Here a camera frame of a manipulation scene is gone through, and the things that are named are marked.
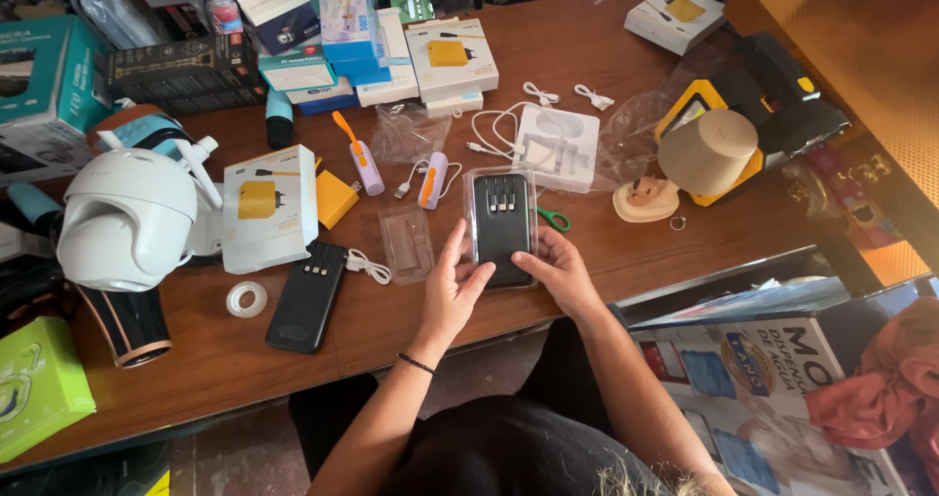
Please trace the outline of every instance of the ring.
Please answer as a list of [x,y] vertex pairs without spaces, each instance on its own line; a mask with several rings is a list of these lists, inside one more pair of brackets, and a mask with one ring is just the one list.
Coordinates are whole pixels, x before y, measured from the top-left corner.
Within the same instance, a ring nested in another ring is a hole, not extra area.
[[683,215],[676,215],[675,217],[669,219],[669,226],[670,226],[673,230],[685,230],[685,223],[686,223],[686,222],[687,222],[687,219],[685,219],[685,216],[683,216]]
[[[254,293],[254,302],[247,307],[241,307],[241,297],[249,292]],[[232,290],[228,291],[228,298],[225,299],[225,305],[228,306],[229,313],[239,318],[257,316],[267,304],[268,292],[264,290],[264,287],[254,282],[242,282],[232,287]]]

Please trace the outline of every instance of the bracelet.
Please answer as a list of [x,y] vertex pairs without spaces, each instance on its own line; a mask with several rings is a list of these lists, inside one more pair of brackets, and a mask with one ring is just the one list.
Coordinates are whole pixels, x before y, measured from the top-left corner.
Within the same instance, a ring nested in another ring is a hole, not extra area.
[[428,367],[428,366],[423,365],[422,363],[416,361],[415,359],[408,357],[408,356],[405,355],[404,353],[398,353],[398,358],[401,359],[401,360],[403,360],[403,361],[405,361],[405,362],[407,362],[407,363],[412,363],[412,364],[416,365],[417,367],[419,367],[419,368],[422,369],[422,370],[429,371],[431,375],[437,375],[437,372],[436,372],[436,371],[434,371],[433,369],[431,369],[431,368]]

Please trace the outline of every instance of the floor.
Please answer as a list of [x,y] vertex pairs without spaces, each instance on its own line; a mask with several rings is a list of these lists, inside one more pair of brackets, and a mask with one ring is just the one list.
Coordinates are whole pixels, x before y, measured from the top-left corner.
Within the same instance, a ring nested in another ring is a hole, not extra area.
[[[421,417],[476,397],[513,394],[534,367],[546,331],[447,356]],[[171,441],[172,496],[300,496],[310,487],[287,399]]]

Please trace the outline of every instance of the blonde hair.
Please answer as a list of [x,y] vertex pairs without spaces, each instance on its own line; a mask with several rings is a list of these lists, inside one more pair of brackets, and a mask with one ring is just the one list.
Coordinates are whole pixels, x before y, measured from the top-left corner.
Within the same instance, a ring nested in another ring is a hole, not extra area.
[[636,484],[629,478],[626,461],[612,450],[607,451],[616,457],[616,463],[597,472],[600,476],[600,496],[659,496],[665,494],[664,490],[670,490],[675,496],[705,496],[703,487],[691,475],[682,476],[669,483],[659,478],[644,480],[646,488],[640,493]]

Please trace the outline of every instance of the power bank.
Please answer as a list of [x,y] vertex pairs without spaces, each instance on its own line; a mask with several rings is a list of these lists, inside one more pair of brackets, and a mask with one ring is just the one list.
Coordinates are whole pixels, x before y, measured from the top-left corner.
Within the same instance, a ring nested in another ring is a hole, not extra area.
[[269,346],[313,355],[323,346],[336,296],[346,276],[343,247],[314,241],[310,257],[295,261],[270,320]]
[[476,261],[496,264],[496,272],[489,278],[486,288],[531,285],[532,275],[512,263],[514,252],[532,253],[528,180],[522,174],[475,178],[473,200]]

